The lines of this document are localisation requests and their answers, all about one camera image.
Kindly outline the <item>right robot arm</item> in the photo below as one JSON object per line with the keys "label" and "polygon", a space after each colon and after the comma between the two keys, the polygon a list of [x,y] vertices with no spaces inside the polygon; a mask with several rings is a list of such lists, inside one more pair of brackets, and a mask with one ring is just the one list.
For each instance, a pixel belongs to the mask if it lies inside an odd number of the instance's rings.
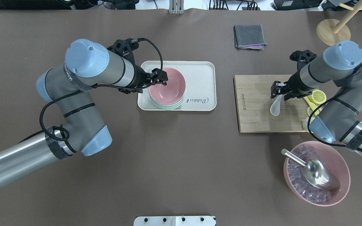
{"label": "right robot arm", "polygon": [[339,91],[324,102],[323,110],[308,123],[310,134],[319,142],[345,147],[362,156],[362,50],[358,44],[343,40],[327,48],[321,56],[309,50],[295,51],[290,60],[297,62],[297,72],[288,81],[275,81],[271,98],[284,100],[314,94],[314,89],[333,81]]}

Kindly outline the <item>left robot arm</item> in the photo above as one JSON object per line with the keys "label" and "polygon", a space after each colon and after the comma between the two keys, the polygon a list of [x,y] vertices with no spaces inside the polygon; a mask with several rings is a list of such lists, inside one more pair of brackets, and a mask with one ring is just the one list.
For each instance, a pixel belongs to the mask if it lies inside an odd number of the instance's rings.
{"label": "left robot arm", "polygon": [[36,82],[47,102],[39,115],[41,131],[0,152],[0,188],[74,153],[91,156],[112,143],[90,91],[110,87],[142,93],[168,80],[163,61],[149,73],[136,65],[133,51],[141,41],[147,39],[116,40],[107,48],[87,39],[71,43],[64,62]]}

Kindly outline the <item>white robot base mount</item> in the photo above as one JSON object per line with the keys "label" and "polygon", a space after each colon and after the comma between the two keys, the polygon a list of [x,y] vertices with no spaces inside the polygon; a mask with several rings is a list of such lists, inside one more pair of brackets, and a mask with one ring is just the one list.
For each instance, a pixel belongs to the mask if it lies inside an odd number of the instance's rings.
{"label": "white robot base mount", "polygon": [[216,226],[215,216],[139,216],[134,226]]}

